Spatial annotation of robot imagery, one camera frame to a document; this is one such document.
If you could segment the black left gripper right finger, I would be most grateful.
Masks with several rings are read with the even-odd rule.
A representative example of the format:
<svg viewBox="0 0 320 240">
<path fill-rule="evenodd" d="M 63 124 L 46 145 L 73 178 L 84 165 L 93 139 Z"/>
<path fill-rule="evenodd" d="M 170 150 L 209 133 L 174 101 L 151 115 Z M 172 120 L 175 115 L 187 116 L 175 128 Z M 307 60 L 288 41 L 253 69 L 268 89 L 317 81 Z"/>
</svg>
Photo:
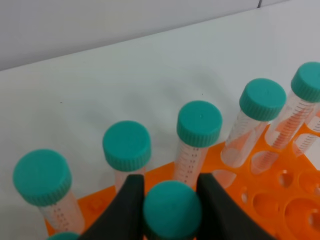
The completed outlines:
<svg viewBox="0 0 320 240">
<path fill-rule="evenodd" d="M 273 240 L 240 208 L 211 173 L 201 173 L 196 193 L 202 205 L 198 240 Z"/>
</svg>

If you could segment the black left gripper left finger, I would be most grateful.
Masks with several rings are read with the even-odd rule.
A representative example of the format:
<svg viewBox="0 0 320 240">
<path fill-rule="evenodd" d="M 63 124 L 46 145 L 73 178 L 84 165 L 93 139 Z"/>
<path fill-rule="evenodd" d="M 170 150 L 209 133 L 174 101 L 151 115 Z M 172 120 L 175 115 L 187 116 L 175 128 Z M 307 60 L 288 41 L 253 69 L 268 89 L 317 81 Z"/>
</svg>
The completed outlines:
<svg viewBox="0 0 320 240">
<path fill-rule="evenodd" d="M 110 205 L 79 239 L 142 240 L 144 198 L 144 176 L 128 175 Z"/>
</svg>

